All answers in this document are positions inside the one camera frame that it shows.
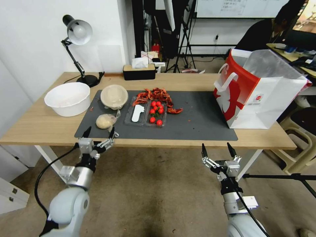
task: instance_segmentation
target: chair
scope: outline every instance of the chair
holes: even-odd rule
[[[285,162],[282,169],[285,173],[300,173],[305,167],[316,162],[316,108],[309,107],[297,111],[280,125],[287,134],[294,134],[307,143],[296,157],[290,156],[284,150],[272,150]]]

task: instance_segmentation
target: concrete floor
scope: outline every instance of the concrete floor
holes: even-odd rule
[[[188,60],[188,63],[189,63],[189,67],[191,65],[191,68],[194,68],[193,63],[190,64],[190,62],[192,62],[191,57],[188,57],[187,60]],[[176,58],[170,59],[168,68],[170,68],[175,62],[176,62]],[[214,57],[194,57],[194,62],[195,62],[196,69],[199,69],[199,70],[204,70],[205,69],[205,73],[218,73],[219,69],[224,64],[225,61],[221,57],[218,57],[218,58],[214,58]],[[185,65],[184,59],[183,58],[179,58],[178,66],[179,66],[180,72],[183,69],[185,69],[184,65]]]
[[[212,58],[195,60],[209,61]],[[198,69],[218,72],[224,61],[196,62]],[[183,68],[180,59],[179,67]],[[57,155],[70,147],[53,147]],[[237,150],[241,156],[245,150]],[[66,165],[78,162],[78,151],[63,158]],[[208,150],[214,160],[230,159],[228,150]],[[45,214],[34,198],[37,175],[46,162],[40,159],[12,183],[31,194],[27,207],[0,216],[1,237],[38,236]],[[250,168],[252,174],[283,174],[262,153]],[[304,174],[315,174],[311,167]],[[316,189],[316,182],[310,182]],[[295,237],[297,228],[316,232],[316,200],[298,181],[247,179],[240,186],[246,196],[254,195],[259,208],[255,217],[270,236]],[[52,169],[43,176],[39,195],[46,207],[65,184]],[[113,147],[98,161],[93,177],[90,207],[81,227],[81,237],[94,236],[226,236],[227,216],[220,183],[201,162],[199,149]]]

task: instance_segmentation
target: desk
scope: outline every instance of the desk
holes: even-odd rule
[[[78,75],[77,72],[65,72],[47,90],[62,84],[64,81]],[[176,74],[159,73],[155,80],[125,81],[123,76],[103,77],[100,84],[91,88],[90,97],[93,99],[96,92],[111,84],[118,84],[127,90],[142,90],[143,88],[164,87],[167,91],[213,91],[214,82],[219,74]],[[51,162],[57,158],[49,146],[73,146],[78,140],[74,134],[85,113],[74,117],[61,117],[44,103],[44,95],[13,125],[0,139],[0,144],[34,145],[42,156]],[[229,141],[234,148],[255,149],[249,152],[241,161],[241,170],[238,178],[246,172],[256,160],[262,149],[295,149],[296,146],[278,123],[270,129],[235,129],[237,141]],[[143,139],[116,139],[115,146],[127,147],[180,147],[199,148],[202,143],[208,148],[227,148],[227,141],[196,141],[196,140],[143,140]],[[59,174],[62,168],[60,161],[52,165]]]
[[[284,50],[276,49],[275,47],[277,44],[275,43],[268,43],[267,47],[271,49],[273,52],[277,53],[279,56],[281,56],[283,59],[285,59],[287,62],[293,62],[297,60],[300,55],[297,53],[284,53]],[[312,83],[315,84],[316,82],[316,71],[307,69],[305,67],[295,67],[300,73],[307,74],[308,79],[312,81]],[[316,87],[312,86],[307,88],[305,91],[299,93],[299,95],[316,95]]]

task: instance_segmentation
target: plastic tray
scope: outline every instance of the plastic tray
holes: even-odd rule
[[[146,120],[145,120],[145,125],[146,126],[151,126],[151,127],[163,127],[166,123],[166,117],[167,117],[167,103],[164,102],[164,101],[160,101],[161,104],[163,105],[164,107],[164,112],[162,114],[160,114],[158,117],[156,117],[156,121],[157,120],[162,120],[162,126],[157,126],[156,124],[156,121],[154,123],[150,123],[150,118],[151,118],[151,115],[149,114],[149,111],[152,109],[151,107],[151,103],[152,103],[152,100],[148,101],[147,102],[147,109],[145,109],[145,111],[147,110],[147,117],[146,117]]]
[[[140,104],[141,106],[143,106],[145,108],[145,111],[139,115],[138,122],[133,122],[132,116],[133,116],[134,109],[135,109],[135,106],[133,106],[133,103],[135,100],[136,100],[136,96],[133,96],[130,104],[128,105],[128,111],[126,113],[124,123],[128,124],[128,125],[134,125],[134,126],[143,126],[146,122],[147,114],[149,113],[149,111],[147,111],[148,106],[147,106],[147,104]]]
[[[128,110],[124,119],[124,123],[127,125],[133,125],[133,126],[150,126],[150,127],[163,127],[166,122],[167,117],[167,104],[166,102],[161,101],[161,104],[164,107],[164,112],[160,114],[158,117],[156,117],[157,120],[162,120],[162,126],[157,126],[155,123],[150,123],[149,120],[151,118],[151,115],[149,114],[149,111],[151,110],[151,102],[152,100],[149,100],[146,104],[140,104],[141,106],[145,107],[145,111],[140,114],[138,122],[132,122],[132,116],[135,109],[135,106],[133,106],[134,101],[136,100],[136,96],[133,96],[131,99],[130,104],[128,105]]]

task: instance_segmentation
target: lamp base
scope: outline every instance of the lamp base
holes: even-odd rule
[[[100,80],[94,75],[86,75],[85,78],[80,77],[77,82],[87,84],[89,87],[94,87],[99,84]]]

